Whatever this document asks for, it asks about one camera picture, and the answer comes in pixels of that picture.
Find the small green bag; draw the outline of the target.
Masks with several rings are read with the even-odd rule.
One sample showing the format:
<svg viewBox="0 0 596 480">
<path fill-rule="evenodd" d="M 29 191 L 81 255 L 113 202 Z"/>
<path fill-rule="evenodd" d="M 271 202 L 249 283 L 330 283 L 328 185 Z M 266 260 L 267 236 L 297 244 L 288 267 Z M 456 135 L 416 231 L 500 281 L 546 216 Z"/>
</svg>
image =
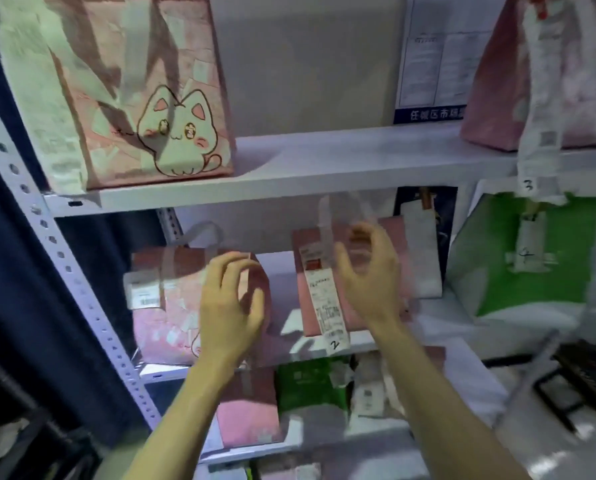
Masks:
<svg viewBox="0 0 596 480">
<path fill-rule="evenodd" d="M 317 426 L 344 428 L 349 422 L 349 356 L 279 365 L 275 370 L 278 414 Z"/>
</svg>

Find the pink cat bag white label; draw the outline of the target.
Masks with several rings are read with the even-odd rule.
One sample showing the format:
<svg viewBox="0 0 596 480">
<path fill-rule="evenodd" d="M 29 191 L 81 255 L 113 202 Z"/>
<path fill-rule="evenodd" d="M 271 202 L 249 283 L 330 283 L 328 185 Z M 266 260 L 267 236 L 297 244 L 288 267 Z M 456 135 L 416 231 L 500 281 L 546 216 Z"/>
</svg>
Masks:
<svg viewBox="0 0 596 480">
<path fill-rule="evenodd" d="M 225 253 L 223 230 L 193 225 L 165 247 L 134 253 L 123 277 L 134 339 L 147 363 L 193 365 L 200 353 L 200 296 L 210 260 Z"/>
</svg>

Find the person's right hand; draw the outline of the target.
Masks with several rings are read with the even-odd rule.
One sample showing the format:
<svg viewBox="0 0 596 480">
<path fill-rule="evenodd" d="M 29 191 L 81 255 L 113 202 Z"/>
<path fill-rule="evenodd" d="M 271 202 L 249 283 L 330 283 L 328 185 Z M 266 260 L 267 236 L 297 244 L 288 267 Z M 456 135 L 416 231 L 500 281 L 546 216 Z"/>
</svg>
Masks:
<svg viewBox="0 0 596 480">
<path fill-rule="evenodd" d="M 350 232 L 353 240 L 370 243 L 371 257 L 364 271 L 355 271 L 357 288 L 345 298 L 376 342 L 398 335 L 404 327 L 400 319 L 401 266 L 397 252 L 378 224 L 356 223 Z"/>
</svg>

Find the person's left hand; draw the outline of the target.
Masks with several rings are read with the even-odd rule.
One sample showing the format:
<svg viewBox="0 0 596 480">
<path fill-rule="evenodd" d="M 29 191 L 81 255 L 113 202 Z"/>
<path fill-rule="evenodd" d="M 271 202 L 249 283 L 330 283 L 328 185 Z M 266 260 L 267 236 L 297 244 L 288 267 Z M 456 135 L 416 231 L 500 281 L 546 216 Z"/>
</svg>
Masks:
<svg viewBox="0 0 596 480">
<path fill-rule="evenodd" d="M 240 298 L 239 285 L 244 271 L 258 267 L 259 262 L 236 251 L 209 263 L 200 300 L 200 353 L 194 369 L 233 372 L 250 353 L 256 342 L 248 336 L 254 291 Z"/>
</svg>

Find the person's right forearm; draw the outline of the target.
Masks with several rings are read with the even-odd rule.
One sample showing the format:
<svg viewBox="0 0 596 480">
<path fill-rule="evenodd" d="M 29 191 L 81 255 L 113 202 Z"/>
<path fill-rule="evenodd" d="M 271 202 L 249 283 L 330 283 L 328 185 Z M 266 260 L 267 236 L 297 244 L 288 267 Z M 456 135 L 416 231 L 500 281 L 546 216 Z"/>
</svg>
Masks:
<svg viewBox="0 0 596 480">
<path fill-rule="evenodd" d="M 391 373 L 432 480 L 532 480 L 462 401 L 398 315 L 367 327 Z"/>
</svg>

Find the white bag with label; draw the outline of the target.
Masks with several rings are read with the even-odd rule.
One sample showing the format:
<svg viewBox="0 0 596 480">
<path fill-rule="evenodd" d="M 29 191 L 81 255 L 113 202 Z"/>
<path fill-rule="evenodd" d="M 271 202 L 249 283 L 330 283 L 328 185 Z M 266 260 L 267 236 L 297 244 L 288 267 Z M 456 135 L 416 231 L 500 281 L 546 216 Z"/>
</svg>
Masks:
<svg viewBox="0 0 596 480">
<path fill-rule="evenodd" d="M 393 377 L 378 351 L 356 356 L 350 404 L 352 414 L 359 417 L 406 419 Z"/>
</svg>

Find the white receipt with red stripe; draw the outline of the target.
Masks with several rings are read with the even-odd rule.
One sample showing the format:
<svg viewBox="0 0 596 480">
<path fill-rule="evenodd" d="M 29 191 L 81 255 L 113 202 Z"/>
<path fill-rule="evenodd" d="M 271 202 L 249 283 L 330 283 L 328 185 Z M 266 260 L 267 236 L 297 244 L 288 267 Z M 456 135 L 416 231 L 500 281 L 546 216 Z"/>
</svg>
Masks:
<svg viewBox="0 0 596 480">
<path fill-rule="evenodd" d="M 305 272 L 305 276 L 327 356 L 349 350 L 349 332 L 345 324 L 332 269 L 309 270 Z"/>
</svg>

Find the black metal stand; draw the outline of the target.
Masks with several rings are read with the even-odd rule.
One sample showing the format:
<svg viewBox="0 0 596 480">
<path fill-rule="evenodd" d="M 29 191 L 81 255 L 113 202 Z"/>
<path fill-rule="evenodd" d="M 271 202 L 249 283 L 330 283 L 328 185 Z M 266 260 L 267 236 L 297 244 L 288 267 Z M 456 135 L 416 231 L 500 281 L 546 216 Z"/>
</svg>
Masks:
<svg viewBox="0 0 596 480">
<path fill-rule="evenodd" d="M 524 355 L 525 361 L 507 357 L 490 359 L 486 366 L 510 367 L 525 365 L 523 375 L 509 393 L 504 409 L 493 421 L 493 428 L 504 425 L 513 409 L 529 393 L 533 393 L 557 421 L 570 434 L 582 436 L 582 431 L 571 420 L 571 415 L 583 408 L 596 413 L 596 346 L 579 339 L 572 343 L 561 343 L 556 333 L 545 339 L 542 347 L 533 356 Z M 566 386 L 578 395 L 577 402 L 559 406 L 544 387 L 552 380 L 561 378 Z"/>
</svg>

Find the white metal shelf rack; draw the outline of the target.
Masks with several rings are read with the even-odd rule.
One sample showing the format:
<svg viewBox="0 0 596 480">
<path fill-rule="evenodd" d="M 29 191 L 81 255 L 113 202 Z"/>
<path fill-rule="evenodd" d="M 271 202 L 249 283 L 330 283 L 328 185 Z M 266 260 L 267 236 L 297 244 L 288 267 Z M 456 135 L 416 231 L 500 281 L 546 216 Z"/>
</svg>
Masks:
<svg viewBox="0 0 596 480">
<path fill-rule="evenodd" d="M 52 266 L 60 274 L 90 329 L 124 381 L 150 428 L 161 415 L 145 381 L 112 328 L 81 266 L 63 237 L 55 218 L 109 214 L 134 210 L 159 212 L 166 222 L 169 208 L 207 203 L 234 203 L 346 191 L 374 191 L 414 184 L 458 186 L 478 180 L 510 178 L 515 161 L 503 154 L 462 141 L 457 123 L 439 123 L 416 128 L 382 127 L 307 134 L 239 138 L 237 148 L 244 154 L 245 171 L 226 179 L 206 179 L 197 183 L 120 187 L 75 198 L 44 194 L 39 190 L 14 140 L 0 117 L 0 176 L 43 245 Z M 507 391 L 486 370 L 466 345 L 458 323 L 467 318 L 457 299 L 427 299 L 422 303 L 420 326 L 429 339 L 446 342 L 454 355 L 446 362 L 447 377 L 470 407 L 485 419 L 503 412 Z M 286 441 L 280 444 L 206 452 L 193 480 L 227 480 L 245 474 L 242 465 L 230 472 L 210 471 L 210 465 L 243 463 L 245 460 L 283 452 L 336 446 L 333 437 L 319 444 L 303 443 L 304 425 L 289 421 Z"/>
</svg>

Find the small pink bag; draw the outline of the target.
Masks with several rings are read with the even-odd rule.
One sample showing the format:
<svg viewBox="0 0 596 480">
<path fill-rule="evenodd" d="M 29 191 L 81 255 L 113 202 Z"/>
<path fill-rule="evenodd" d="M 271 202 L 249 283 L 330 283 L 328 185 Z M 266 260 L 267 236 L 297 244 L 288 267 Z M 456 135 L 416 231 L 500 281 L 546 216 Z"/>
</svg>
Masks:
<svg viewBox="0 0 596 480">
<path fill-rule="evenodd" d="M 283 440 L 274 378 L 272 368 L 259 368 L 236 372 L 230 380 L 216 410 L 224 448 Z"/>
</svg>

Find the blue bordered wall notice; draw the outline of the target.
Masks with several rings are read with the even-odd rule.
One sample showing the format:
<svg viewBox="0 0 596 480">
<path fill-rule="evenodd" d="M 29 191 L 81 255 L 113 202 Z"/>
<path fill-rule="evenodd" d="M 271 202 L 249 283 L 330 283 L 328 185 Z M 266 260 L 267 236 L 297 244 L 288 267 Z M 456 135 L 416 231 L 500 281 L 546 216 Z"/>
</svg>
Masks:
<svg viewBox="0 0 596 480">
<path fill-rule="evenodd" d="M 506 0 L 406 0 L 394 125 L 459 121 Z"/>
</svg>

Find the person's left forearm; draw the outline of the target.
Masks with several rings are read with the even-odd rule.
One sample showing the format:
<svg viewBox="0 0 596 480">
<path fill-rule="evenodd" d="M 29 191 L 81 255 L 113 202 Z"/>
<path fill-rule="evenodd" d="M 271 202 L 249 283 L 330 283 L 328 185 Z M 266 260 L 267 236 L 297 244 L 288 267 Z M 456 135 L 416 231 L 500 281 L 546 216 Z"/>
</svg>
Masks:
<svg viewBox="0 0 596 480">
<path fill-rule="evenodd" d="M 190 367 L 122 480 L 192 480 L 220 397 L 241 361 L 237 355 L 210 353 Z"/>
</svg>

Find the pink bag with long receipt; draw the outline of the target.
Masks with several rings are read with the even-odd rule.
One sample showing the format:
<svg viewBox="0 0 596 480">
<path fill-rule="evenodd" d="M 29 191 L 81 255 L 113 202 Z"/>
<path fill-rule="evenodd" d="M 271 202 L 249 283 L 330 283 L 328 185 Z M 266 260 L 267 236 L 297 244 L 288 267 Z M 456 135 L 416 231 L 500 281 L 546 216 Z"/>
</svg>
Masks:
<svg viewBox="0 0 596 480">
<path fill-rule="evenodd" d="M 562 147 L 596 146 L 596 0 L 506 0 L 473 80 L 461 127 L 463 140 L 513 152 L 529 113 L 530 42 L 523 22 L 561 23 L 558 90 Z"/>
</svg>

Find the white paper bag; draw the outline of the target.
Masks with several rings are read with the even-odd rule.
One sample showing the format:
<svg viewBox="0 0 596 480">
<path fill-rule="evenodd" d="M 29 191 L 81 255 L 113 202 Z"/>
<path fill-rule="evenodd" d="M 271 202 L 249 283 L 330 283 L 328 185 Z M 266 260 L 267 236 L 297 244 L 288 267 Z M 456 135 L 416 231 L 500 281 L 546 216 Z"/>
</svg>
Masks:
<svg viewBox="0 0 596 480">
<path fill-rule="evenodd" d="M 402 203 L 400 214 L 406 231 L 415 297 L 435 299 L 443 295 L 436 211 L 428 187 L 420 187 L 419 195 L 419 200 Z"/>
</svg>

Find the long white receipt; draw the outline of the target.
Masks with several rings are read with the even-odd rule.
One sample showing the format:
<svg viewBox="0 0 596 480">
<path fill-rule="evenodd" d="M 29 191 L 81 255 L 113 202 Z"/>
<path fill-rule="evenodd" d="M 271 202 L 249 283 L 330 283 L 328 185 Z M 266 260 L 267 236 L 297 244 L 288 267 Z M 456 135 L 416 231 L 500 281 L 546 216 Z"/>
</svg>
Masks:
<svg viewBox="0 0 596 480">
<path fill-rule="evenodd" d="M 528 51 L 528 113 L 519 139 L 517 195 L 538 203 L 567 202 L 558 183 L 564 134 L 562 35 L 564 3 L 529 0 L 523 15 Z"/>
</svg>

